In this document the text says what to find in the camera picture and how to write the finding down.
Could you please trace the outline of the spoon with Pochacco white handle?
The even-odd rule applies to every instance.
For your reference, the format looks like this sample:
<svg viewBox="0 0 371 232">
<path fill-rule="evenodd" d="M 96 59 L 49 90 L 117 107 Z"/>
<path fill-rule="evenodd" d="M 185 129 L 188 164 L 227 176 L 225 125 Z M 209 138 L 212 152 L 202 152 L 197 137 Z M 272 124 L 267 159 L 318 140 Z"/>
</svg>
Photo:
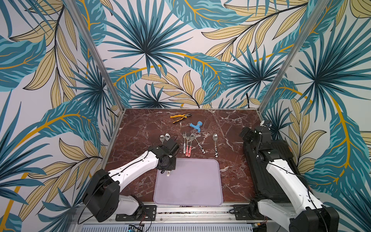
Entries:
<svg viewBox="0 0 371 232">
<path fill-rule="evenodd" d="M 171 138 L 171 136 L 170 136 L 168 133 L 166 133 L 166 134 L 165 134 L 165 140 L 166 140 L 166 141 L 169 141 L 170 138 Z"/>
</svg>

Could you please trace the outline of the spoon with colourful white handle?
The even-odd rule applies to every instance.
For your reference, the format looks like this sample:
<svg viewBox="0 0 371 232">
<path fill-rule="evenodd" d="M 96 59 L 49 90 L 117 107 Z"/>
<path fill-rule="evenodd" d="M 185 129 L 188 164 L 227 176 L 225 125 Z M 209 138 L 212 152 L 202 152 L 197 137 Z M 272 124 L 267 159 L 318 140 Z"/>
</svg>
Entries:
<svg viewBox="0 0 371 232">
<path fill-rule="evenodd" d="M 164 141 L 165 141 L 165 136 L 162 134 L 162 135 L 160 135 L 159 139 L 160 139 L 160 141 L 161 141 L 162 143 L 164 143 Z"/>
</svg>

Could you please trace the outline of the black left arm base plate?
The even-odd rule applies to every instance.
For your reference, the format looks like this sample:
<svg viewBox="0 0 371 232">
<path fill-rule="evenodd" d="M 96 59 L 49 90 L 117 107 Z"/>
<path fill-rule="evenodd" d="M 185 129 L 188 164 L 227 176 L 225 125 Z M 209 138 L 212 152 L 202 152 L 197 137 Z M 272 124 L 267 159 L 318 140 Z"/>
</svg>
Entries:
<svg viewBox="0 0 371 232">
<path fill-rule="evenodd" d="M 156 205 L 143 205 L 139 206 L 139 208 L 132 215 L 117 214 L 115 220 L 120 222 L 151 222 L 156 219 L 156 213 Z"/>
</svg>

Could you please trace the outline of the fork with Pochacco white handle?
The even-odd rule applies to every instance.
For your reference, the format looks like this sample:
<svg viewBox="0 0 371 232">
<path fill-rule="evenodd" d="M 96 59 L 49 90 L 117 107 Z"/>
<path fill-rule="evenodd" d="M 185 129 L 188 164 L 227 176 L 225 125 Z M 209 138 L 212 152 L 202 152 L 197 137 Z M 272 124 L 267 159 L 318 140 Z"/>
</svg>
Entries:
<svg viewBox="0 0 371 232">
<path fill-rule="evenodd" d="M 186 154 L 186 132 L 183 133 L 183 154 Z"/>
</svg>

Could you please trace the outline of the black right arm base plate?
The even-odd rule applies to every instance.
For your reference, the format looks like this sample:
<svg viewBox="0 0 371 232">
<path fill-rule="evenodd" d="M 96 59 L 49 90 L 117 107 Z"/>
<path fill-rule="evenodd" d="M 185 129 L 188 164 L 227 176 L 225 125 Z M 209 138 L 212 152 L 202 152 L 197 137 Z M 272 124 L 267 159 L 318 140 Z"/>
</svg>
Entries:
<svg viewBox="0 0 371 232">
<path fill-rule="evenodd" d="M 236 220 L 259 220 L 263 216 L 258 211 L 258 206 L 255 203 L 247 205 L 233 205 L 233 209 L 229 210 L 230 214 L 235 216 Z"/>
</svg>

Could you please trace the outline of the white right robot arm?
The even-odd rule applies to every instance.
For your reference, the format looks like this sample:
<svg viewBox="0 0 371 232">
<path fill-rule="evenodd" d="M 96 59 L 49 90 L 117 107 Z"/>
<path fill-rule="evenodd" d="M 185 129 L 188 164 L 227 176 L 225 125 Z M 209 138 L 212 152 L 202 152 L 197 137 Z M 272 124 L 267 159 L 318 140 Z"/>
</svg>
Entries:
<svg viewBox="0 0 371 232">
<path fill-rule="evenodd" d="M 272 140 L 270 128 L 244 127 L 240 133 L 256 196 L 247 209 L 288 232 L 336 232 L 339 214 L 310 191 L 286 141 Z"/>
</svg>

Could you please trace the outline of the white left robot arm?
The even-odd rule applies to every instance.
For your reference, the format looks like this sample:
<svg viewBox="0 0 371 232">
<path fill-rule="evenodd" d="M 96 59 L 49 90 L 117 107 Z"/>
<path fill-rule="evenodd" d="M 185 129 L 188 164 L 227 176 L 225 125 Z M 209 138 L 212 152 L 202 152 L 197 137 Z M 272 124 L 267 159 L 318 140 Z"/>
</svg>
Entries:
<svg viewBox="0 0 371 232">
<path fill-rule="evenodd" d="M 157 169 L 162 173 L 175 170 L 178 150 L 179 144 L 171 138 L 159 146 L 148 148 L 141 156 L 119 168 L 98 170 L 83 194 L 84 208 L 97 222 L 106 221 L 113 214 L 142 218 L 144 204 L 132 195 L 121 197 L 121 191 L 150 170 Z"/>
</svg>

